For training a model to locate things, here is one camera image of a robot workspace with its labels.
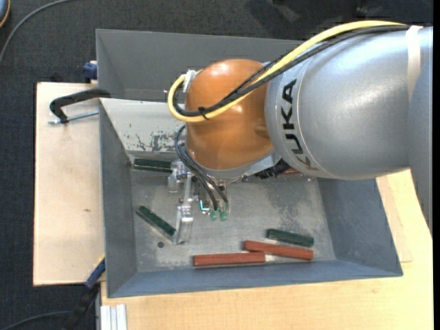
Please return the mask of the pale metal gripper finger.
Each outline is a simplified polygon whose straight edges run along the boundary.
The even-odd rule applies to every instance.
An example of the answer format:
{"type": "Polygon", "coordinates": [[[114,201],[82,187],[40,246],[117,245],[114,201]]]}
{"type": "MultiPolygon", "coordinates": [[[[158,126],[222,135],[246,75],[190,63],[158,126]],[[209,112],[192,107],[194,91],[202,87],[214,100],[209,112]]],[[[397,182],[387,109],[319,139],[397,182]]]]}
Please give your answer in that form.
{"type": "Polygon", "coordinates": [[[194,217],[191,206],[183,206],[181,209],[181,242],[182,243],[187,243],[190,241],[193,221],[194,221],[194,217]]]}
{"type": "Polygon", "coordinates": [[[184,223],[184,214],[182,207],[180,205],[177,206],[176,211],[176,226],[175,233],[173,235],[173,244],[179,245],[185,242],[185,233],[184,233],[185,223],[184,223]]]}

